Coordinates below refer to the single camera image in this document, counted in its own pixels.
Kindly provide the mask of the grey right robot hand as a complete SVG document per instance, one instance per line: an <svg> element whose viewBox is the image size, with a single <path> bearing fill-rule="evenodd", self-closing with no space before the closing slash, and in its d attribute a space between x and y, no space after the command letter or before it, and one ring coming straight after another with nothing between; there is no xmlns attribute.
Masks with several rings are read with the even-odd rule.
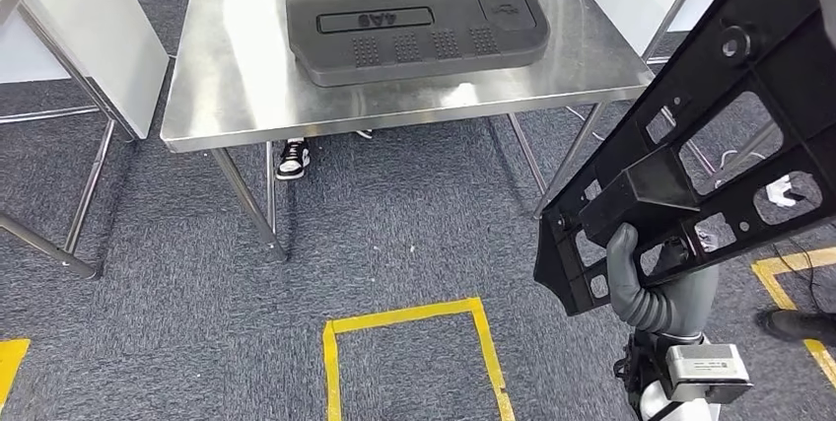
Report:
<svg viewBox="0 0 836 421"><path fill-rule="evenodd" d="M709 320L720 280L711 266L655 288L643 287L633 252L638 231L623 223L606 247L610 304L625 323L640 330L682 340L698 340Z"/></svg>

